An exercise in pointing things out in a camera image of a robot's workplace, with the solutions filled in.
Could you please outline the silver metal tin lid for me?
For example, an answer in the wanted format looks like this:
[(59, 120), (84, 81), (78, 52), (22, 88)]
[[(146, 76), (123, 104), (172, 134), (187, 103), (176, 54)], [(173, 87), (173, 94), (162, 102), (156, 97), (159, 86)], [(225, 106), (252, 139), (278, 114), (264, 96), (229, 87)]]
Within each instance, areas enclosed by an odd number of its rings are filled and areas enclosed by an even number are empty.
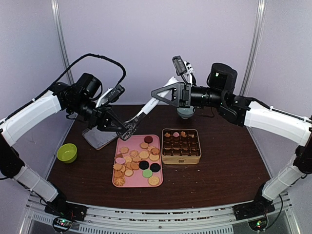
[(93, 129), (85, 129), (82, 132), (82, 136), (96, 150), (102, 149), (117, 138), (117, 134), (115, 132), (100, 131), (96, 127)]

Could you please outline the green round cookie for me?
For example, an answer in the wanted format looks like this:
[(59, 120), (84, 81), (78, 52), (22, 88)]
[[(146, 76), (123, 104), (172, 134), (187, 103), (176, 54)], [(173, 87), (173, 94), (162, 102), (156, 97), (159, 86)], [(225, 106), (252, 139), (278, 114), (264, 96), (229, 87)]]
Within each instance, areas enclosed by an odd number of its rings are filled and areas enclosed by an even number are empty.
[(146, 169), (142, 172), (144, 178), (150, 178), (153, 175), (153, 171), (150, 169)]

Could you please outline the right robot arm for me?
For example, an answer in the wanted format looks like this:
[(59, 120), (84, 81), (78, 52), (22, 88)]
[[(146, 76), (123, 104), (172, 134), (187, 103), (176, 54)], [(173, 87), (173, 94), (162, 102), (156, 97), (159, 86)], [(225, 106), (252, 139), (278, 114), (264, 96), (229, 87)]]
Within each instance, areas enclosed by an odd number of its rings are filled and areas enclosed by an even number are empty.
[(262, 214), (274, 199), (304, 175), (312, 172), (312, 120), (269, 106), (256, 98), (233, 94), (237, 71), (214, 63), (207, 87), (177, 82), (153, 90), (151, 95), (174, 107), (214, 107), (237, 126), (264, 130), (297, 143), (292, 159), (278, 175), (263, 184), (250, 204), (254, 215)]

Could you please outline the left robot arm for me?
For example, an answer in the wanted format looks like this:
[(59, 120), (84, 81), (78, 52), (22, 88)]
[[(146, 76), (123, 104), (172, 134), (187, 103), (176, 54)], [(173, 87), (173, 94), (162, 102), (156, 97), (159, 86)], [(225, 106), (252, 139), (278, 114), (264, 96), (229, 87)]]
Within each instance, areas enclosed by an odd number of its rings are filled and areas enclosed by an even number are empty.
[(0, 122), (0, 172), (3, 175), (1, 180), (12, 179), (36, 193), (59, 216), (66, 216), (70, 212), (65, 194), (32, 170), (13, 146), (37, 124), (63, 110), (69, 115), (77, 113), (83, 117), (89, 129), (97, 128), (105, 132), (127, 130), (110, 105), (125, 91), (120, 85), (126, 77), (125, 68), (111, 58), (91, 53), (81, 56), (72, 64), (75, 65), (86, 57), (103, 59), (122, 70), (120, 80), (107, 94), (96, 95), (97, 90), (102, 88), (102, 83), (88, 73), (84, 73), (72, 85), (60, 82), (57, 78), (41, 94)]

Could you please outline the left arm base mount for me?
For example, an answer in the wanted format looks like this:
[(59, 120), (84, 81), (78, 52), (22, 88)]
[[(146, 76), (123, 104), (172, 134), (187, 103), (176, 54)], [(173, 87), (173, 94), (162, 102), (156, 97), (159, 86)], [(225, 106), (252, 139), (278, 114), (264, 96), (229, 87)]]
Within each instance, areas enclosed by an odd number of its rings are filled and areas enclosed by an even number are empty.
[(64, 199), (47, 202), (44, 211), (71, 221), (84, 221), (87, 207), (66, 202)]

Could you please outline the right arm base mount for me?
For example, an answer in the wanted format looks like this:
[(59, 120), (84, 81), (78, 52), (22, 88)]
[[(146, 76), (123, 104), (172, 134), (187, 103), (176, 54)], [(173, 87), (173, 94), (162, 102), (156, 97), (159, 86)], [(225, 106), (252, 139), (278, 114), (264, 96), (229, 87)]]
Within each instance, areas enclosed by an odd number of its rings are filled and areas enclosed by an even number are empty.
[(236, 220), (244, 220), (274, 212), (275, 207), (272, 203), (252, 201), (233, 206), (233, 211)]

